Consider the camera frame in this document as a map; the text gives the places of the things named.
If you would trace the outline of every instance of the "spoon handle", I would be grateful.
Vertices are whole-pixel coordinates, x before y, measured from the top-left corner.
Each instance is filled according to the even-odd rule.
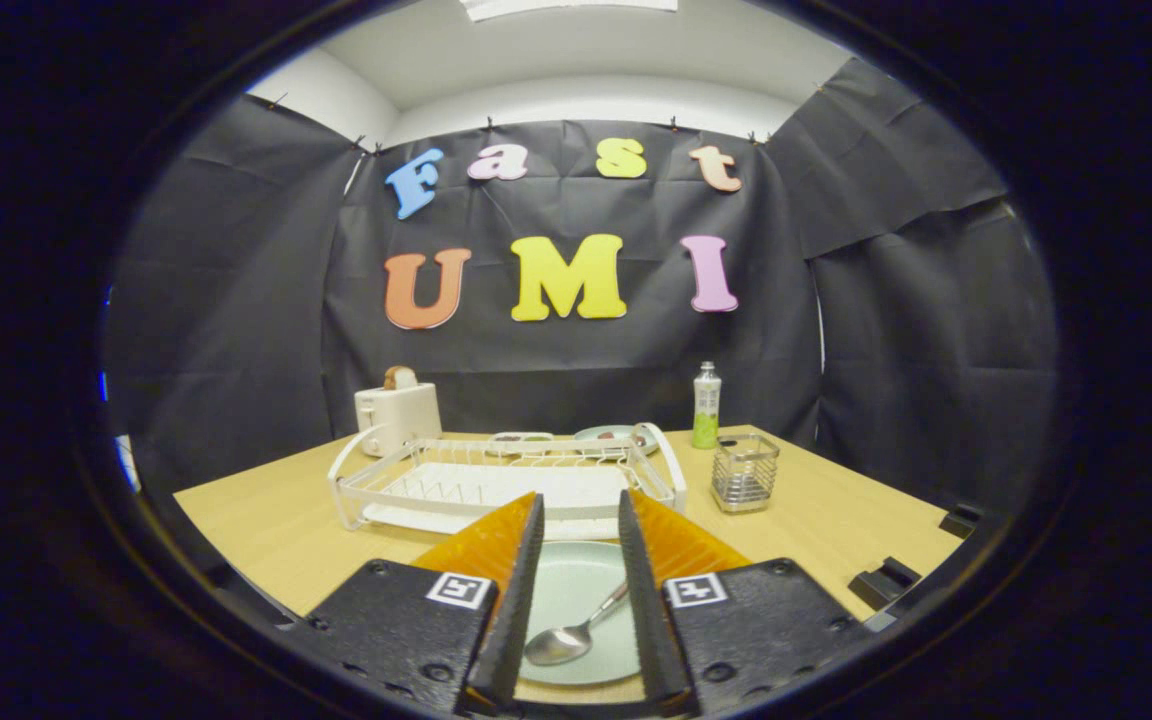
[[[602,605],[598,606],[598,611],[594,611],[594,614],[589,616],[586,623],[592,626],[594,621],[598,620],[599,615],[604,614],[604,612],[607,612],[608,609],[612,609],[616,602],[621,602],[622,598],[626,597],[626,593],[628,592],[630,592],[630,584],[627,582],[621,583],[620,588],[614,589],[607,600],[604,600]]]

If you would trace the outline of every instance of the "utensil holder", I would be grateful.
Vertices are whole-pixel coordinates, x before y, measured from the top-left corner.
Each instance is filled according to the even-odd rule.
[[[722,511],[755,511],[767,507],[776,486],[781,448],[756,433],[718,437],[712,492]]]

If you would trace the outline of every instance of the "plate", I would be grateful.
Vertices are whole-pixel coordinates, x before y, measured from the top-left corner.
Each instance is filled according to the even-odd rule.
[[[492,442],[552,442],[553,433],[503,432],[490,438]],[[486,450],[486,454],[498,457],[524,455],[522,450]],[[547,450],[528,450],[526,455],[545,455]]]
[[[599,435],[604,433],[612,433],[612,437],[616,439],[628,438],[634,434],[634,425],[598,425],[598,427],[596,429],[584,429],[579,433],[573,434],[573,439],[609,439],[609,438],[599,438]],[[646,442],[646,445],[643,446],[644,455],[652,455],[653,452],[659,450],[660,446],[652,437],[652,433],[650,433],[647,430],[643,430],[643,433],[641,433],[639,437],[643,438],[644,441]],[[602,455],[602,452],[589,450],[585,452],[585,454]],[[623,455],[623,452],[614,450],[613,454],[614,456],[620,457],[621,455]]]
[[[606,541],[547,541],[536,567],[526,638],[561,626],[578,626],[594,614],[626,579],[621,546]],[[634,611],[626,600],[590,629],[594,644],[579,659],[541,667],[522,660],[518,675],[536,683],[589,685],[639,673]]]

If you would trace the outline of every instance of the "toaster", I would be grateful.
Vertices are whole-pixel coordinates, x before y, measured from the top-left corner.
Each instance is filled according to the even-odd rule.
[[[399,389],[362,389],[353,395],[353,409],[358,432],[366,433],[359,447],[367,455],[382,457],[401,450],[410,439],[444,437],[433,382]]]

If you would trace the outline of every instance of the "dish rack handle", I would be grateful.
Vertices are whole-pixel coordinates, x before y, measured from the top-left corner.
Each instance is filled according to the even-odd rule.
[[[673,447],[669,442],[664,439],[664,432],[654,423],[639,423],[634,425],[634,435],[639,435],[641,429],[647,430],[652,433],[652,437],[657,441],[657,447],[660,448],[660,455],[664,455],[664,463],[669,468],[669,483],[673,486],[673,510],[677,511],[680,515],[685,515],[687,510],[687,478],[682,475],[682,468],[679,467],[679,460],[673,455]]]
[[[348,511],[344,510],[344,502],[340,501],[340,487],[338,484],[339,479],[338,473],[340,471],[340,465],[344,464],[344,458],[348,457],[349,454],[351,454],[353,448],[358,447],[358,444],[365,441],[365,439],[367,439],[367,435],[374,433],[379,429],[384,429],[385,425],[387,424],[388,423],[384,423],[380,425],[372,425],[372,427],[370,429],[362,430],[362,432],[358,433],[356,437],[354,437],[351,441],[347,442],[343,448],[340,448],[338,458],[335,458],[335,462],[333,462],[332,469],[328,470],[328,487],[332,488],[332,500],[335,501],[335,506],[338,507],[338,515],[340,515],[340,521],[342,521],[346,528],[349,528],[351,530],[357,528],[359,523],[357,518],[349,518]]]

